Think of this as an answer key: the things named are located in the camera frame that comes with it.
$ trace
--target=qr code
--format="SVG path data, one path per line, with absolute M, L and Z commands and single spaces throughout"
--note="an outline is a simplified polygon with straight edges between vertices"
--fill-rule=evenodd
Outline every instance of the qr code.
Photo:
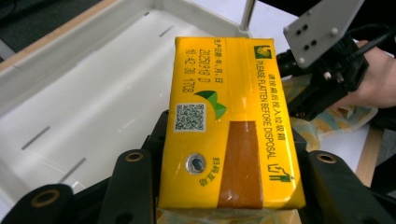
M 204 132 L 205 104 L 181 104 L 176 106 L 175 132 Z

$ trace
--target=green logo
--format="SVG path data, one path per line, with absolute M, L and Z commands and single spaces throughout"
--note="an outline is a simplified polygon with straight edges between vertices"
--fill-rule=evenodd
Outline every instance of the green logo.
M 293 179 L 293 177 L 286 173 L 278 164 L 269 164 L 268 172 L 275 173 L 274 175 L 270 175 L 270 180 L 272 181 L 290 182 Z
M 272 59 L 271 47 L 268 45 L 254 46 L 256 59 Z
M 221 118 L 227 110 L 227 107 L 218 103 L 218 93 L 215 91 L 198 91 L 195 95 L 204 97 L 210 104 L 212 104 L 215 109 L 216 119 Z

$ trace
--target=yellow package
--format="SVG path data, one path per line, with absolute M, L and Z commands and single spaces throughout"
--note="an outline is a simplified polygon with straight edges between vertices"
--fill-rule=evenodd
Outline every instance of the yellow package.
M 300 208 L 272 39 L 178 37 L 160 208 Z

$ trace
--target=white plastic container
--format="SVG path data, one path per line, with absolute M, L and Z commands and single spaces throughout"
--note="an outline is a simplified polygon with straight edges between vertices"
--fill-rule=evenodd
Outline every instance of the white plastic container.
M 1 71 L 0 198 L 109 177 L 168 107 L 178 35 L 249 32 L 191 1 L 119 0 Z

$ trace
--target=brown tape strip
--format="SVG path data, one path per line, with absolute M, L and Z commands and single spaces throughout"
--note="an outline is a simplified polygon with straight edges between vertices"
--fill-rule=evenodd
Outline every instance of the brown tape strip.
M 218 207 L 262 208 L 259 143 L 255 121 L 231 121 Z

